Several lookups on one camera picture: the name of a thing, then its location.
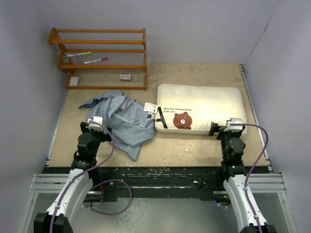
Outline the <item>blue pillowcase with yellow drawings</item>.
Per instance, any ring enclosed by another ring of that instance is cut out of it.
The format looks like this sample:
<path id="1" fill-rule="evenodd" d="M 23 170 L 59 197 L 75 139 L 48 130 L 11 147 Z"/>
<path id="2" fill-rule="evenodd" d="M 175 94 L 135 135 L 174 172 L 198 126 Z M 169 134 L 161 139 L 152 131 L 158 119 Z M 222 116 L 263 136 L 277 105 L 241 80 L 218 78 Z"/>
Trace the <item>blue pillowcase with yellow drawings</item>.
<path id="1" fill-rule="evenodd" d="M 119 90 L 102 92 L 79 108 L 90 110 L 86 119 L 102 117 L 103 124 L 111 128 L 115 146 L 133 161 L 137 159 L 143 142 L 154 137 L 154 119 L 148 117 L 138 100 L 129 99 Z"/>

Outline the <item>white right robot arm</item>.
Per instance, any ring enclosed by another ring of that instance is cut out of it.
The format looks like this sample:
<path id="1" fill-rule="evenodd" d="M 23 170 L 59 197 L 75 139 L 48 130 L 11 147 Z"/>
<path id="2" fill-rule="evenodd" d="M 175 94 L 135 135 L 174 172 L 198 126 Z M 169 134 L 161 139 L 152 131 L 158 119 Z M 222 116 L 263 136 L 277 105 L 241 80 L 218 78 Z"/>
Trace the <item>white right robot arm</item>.
<path id="1" fill-rule="evenodd" d="M 216 178 L 216 184 L 221 190 L 226 190 L 236 217 L 240 233 L 275 233 L 276 228 L 270 225 L 259 209 L 249 185 L 249 177 L 258 163 L 255 161 L 249 172 L 246 171 L 242 156 L 246 147 L 240 139 L 246 126 L 253 126 L 267 133 L 256 125 L 242 123 L 239 118 L 231 118 L 226 125 L 212 122 L 208 135 L 217 134 L 221 142 L 222 158 L 221 175 Z"/>

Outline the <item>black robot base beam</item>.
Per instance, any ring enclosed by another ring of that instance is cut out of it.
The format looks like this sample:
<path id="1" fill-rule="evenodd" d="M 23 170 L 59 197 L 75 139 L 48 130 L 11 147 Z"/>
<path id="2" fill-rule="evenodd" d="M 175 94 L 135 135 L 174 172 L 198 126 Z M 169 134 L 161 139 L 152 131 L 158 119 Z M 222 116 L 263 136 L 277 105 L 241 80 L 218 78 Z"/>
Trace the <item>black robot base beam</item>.
<path id="1" fill-rule="evenodd" d="M 104 184 L 104 201 L 118 198 L 213 200 L 224 191 L 218 166 L 100 167 L 98 182 Z"/>

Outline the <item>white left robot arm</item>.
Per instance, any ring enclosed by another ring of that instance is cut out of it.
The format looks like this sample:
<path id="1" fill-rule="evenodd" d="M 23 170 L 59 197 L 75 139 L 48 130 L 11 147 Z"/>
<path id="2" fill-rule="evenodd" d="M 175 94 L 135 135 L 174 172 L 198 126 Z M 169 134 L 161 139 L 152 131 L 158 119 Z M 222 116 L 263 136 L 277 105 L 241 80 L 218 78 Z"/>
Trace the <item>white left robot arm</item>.
<path id="1" fill-rule="evenodd" d="M 44 213 L 34 219 L 35 233 L 72 233 L 73 222 L 89 190 L 100 185 L 97 152 L 102 142 L 111 142 L 111 129 L 103 124 L 103 118 L 90 117 L 80 124 L 69 177 L 55 201 Z"/>

